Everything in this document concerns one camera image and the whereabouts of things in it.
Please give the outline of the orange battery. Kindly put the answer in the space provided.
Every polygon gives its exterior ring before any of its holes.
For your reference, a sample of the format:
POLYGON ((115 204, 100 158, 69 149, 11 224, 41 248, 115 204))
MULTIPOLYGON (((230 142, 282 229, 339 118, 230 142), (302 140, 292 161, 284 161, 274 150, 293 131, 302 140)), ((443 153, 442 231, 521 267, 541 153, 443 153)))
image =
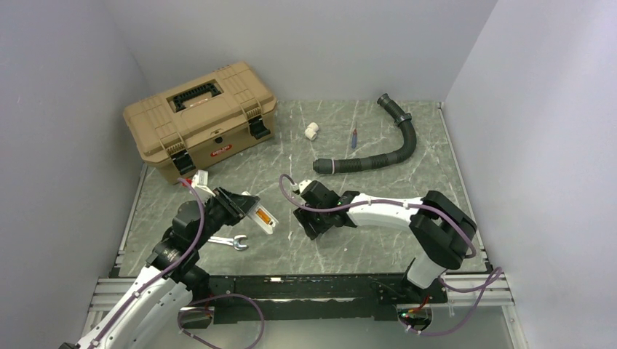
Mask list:
POLYGON ((270 217, 270 215, 262 210, 262 209, 258 209, 256 211, 256 215, 266 224, 266 225, 271 225, 272 224, 272 218, 270 217))

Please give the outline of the white remote control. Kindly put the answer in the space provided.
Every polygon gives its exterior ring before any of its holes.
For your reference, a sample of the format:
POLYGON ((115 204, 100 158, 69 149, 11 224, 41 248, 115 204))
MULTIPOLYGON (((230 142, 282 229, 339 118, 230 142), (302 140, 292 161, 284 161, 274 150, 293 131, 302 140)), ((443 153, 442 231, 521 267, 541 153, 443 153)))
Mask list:
POLYGON ((250 202, 246 205, 245 214, 267 235, 272 235, 279 221, 261 203, 258 196, 253 196, 250 192, 242 192, 243 196, 251 196, 250 202))

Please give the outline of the tan plastic toolbox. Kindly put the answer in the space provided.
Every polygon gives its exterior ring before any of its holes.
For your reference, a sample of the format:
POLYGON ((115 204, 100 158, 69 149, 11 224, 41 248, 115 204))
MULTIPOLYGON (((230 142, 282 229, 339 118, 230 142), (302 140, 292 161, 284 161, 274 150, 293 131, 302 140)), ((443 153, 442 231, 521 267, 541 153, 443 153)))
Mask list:
POLYGON ((277 98, 245 62, 127 106, 145 164, 169 183, 192 177, 274 136, 277 98))

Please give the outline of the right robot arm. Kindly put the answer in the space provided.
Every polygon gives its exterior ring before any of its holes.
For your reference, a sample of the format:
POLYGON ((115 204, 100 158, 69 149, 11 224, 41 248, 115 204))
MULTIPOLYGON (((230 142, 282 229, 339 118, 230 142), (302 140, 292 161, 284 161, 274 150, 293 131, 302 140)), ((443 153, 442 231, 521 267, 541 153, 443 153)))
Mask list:
POLYGON ((421 300, 444 272, 459 269, 477 252, 472 243, 477 224, 439 191, 420 198, 381 198, 352 190, 338 195, 317 180, 292 187, 303 200, 290 200, 294 215, 310 239, 332 227, 375 226, 413 234, 422 250, 400 284, 411 302, 421 300))

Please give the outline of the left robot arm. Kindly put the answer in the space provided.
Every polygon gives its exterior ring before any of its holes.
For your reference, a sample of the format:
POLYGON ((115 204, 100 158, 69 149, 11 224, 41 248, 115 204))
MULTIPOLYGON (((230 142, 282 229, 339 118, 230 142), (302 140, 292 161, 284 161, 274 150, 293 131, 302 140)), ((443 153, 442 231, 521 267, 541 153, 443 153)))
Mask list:
POLYGON ((211 197, 183 203, 145 265, 104 319, 62 348, 146 348, 187 305, 211 293, 210 275, 197 266, 199 250, 223 226, 246 218, 260 198, 216 188, 211 197))

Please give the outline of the silver open-end wrench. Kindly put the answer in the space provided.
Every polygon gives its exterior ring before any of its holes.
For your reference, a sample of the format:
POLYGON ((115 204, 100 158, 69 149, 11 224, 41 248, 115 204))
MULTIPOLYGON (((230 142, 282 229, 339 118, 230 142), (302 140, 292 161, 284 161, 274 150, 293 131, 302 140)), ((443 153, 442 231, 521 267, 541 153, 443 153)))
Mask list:
POLYGON ((249 247, 244 243, 244 240, 247 239, 246 235, 237 235, 233 238, 225 238, 220 236, 211 236, 208 239, 209 243, 220 244, 225 246, 230 246, 236 251, 244 251, 249 247))

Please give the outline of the white pipe fitting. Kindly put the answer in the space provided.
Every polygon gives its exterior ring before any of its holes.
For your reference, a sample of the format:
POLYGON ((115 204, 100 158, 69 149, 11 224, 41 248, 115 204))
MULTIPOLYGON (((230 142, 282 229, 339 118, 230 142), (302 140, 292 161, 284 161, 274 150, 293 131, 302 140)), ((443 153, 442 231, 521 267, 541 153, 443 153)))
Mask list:
POLYGON ((314 141, 317 138, 319 132, 318 124, 311 122, 305 129, 304 135, 310 141, 314 141))

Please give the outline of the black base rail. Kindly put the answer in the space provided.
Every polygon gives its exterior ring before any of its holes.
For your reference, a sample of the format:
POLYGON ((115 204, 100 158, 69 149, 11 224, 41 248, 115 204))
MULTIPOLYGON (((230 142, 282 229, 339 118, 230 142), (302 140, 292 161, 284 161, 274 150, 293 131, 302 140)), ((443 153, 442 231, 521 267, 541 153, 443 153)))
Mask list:
POLYGON ((371 318, 393 321, 406 305, 445 304, 438 281, 422 290, 404 273, 283 276, 210 276, 196 268, 181 278, 199 308, 211 307, 215 324, 371 318))

